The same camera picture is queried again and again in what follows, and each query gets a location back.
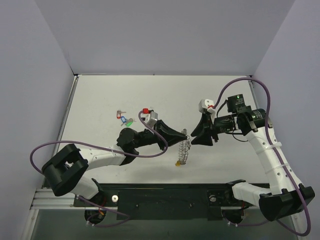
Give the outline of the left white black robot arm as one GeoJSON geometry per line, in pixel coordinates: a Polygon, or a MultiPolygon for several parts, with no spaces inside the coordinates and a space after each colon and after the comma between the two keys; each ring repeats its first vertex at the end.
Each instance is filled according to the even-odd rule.
{"type": "Polygon", "coordinates": [[[41,172],[55,196],[67,193],[79,195],[92,206],[103,200],[103,190],[93,178],[84,176],[86,171],[107,166],[124,166],[139,157],[137,148],[157,144],[160,150],[171,147],[188,137],[158,120],[152,129],[137,132],[126,127],[121,130],[116,144],[108,150],[95,147],[78,148],[76,144],[65,145],[44,166],[41,172]]]}

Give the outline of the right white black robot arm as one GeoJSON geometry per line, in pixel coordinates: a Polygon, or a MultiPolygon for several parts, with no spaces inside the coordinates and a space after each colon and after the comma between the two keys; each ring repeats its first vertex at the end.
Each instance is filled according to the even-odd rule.
{"type": "Polygon", "coordinates": [[[242,94],[228,97],[225,104],[228,115],[217,117],[213,100],[199,102],[201,119],[191,133],[191,144],[212,146],[219,140],[219,134],[239,130],[258,156],[269,188],[236,180],[223,192],[224,201],[230,205],[244,201],[259,207],[270,222],[301,212],[304,209],[301,200],[309,204],[315,192],[312,187],[305,187],[291,169],[271,121],[266,120],[266,111],[246,105],[242,94]]]}

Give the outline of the white disc wire keyring holder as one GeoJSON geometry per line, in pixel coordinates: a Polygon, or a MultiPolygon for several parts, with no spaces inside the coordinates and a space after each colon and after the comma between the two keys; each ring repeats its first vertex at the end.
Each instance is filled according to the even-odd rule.
{"type": "Polygon", "coordinates": [[[184,128],[181,132],[186,136],[186,139],[179,143],[179,148],[178,148],[177,162],[180,162],[180,165],[182,166],[187,163],[189,150],[191,148],[191,142],[190,142],[190,136],[188,135],[187,129],[184,128]]]}

